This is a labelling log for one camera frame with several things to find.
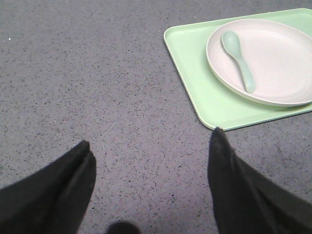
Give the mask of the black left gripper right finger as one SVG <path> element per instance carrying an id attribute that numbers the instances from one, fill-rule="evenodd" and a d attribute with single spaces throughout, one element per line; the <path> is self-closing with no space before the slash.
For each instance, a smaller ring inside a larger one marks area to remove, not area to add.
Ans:
<path id="1" fill-rule="evenodd" d="M 208 182 L 220 234 L 312 232 L 312 205 L 240 159 L 220 128 L 210 139 Z"/>

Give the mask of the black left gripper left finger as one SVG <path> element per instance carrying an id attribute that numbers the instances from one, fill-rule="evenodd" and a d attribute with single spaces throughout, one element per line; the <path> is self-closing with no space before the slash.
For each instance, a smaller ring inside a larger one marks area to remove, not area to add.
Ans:
<path id="1" fill-rule="evenodd" d="M 2 234 L 76 234 L 96 181 L 83 140 L 40 171 L 0 191 Z"/>

